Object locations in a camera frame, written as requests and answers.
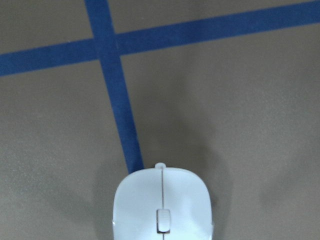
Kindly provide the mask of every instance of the white computer mouse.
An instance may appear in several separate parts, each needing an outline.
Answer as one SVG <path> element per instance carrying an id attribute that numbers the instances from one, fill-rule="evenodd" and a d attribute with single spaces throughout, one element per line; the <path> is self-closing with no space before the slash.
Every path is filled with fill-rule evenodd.
<path id="1" fill-rule="evenodd" d="M 114 240 L 211 240 L 214 229 L 205 183 L 164 163 L 120 183 L 112 223 Z"/>

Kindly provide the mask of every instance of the gray surface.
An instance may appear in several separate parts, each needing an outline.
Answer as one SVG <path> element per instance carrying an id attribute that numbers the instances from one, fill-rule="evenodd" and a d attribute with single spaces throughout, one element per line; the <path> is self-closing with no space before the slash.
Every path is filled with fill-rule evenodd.
<path id="1" fill-rule="evenodd" d="M 296 2 L 110 7 L 123 32 Z M 0 11 L 0 53 L 92 36 L 83 1 Z M 214 240 L 319 239 L 319 38 L 315 24 L 122 57 L 145 166 L 203 178 Z M 127 169 L 98 61 L 1 77 L 0 133 L 1 240 L 112 239 Z"/>

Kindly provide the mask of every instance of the blue tape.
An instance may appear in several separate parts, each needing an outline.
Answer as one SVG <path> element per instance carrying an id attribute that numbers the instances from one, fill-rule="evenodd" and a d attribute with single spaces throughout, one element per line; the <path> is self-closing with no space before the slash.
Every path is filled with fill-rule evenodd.
<path id="1" fill-rule="evenodd" d="M 85 0 L 94 43 L 129 173 L 144 168 L 125 77 L 106 0 Z"/>
<path id="2" fill-rule="evenodd" d="M 120 33 L 121 55 L 320 23 L 320 1 Z"/>
<path id="3" fill-rule="evenodd" d="M 0 55 L 0 76 L 97 59 L 94 40 L 85 39 Z"/>

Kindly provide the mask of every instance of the blue cross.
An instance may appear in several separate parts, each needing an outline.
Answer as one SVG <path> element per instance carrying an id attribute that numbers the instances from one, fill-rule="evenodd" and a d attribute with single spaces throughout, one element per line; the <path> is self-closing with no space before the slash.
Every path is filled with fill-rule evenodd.
<path id="1" fill-rule="evenodd" d="M 93 39 L 0 55 L 0 76 L 100 60 L 128 172 L 143 169 L 121 55 L 320 23 L 320 1 L 115 34 L 106 0 L 85 0 Z"/>

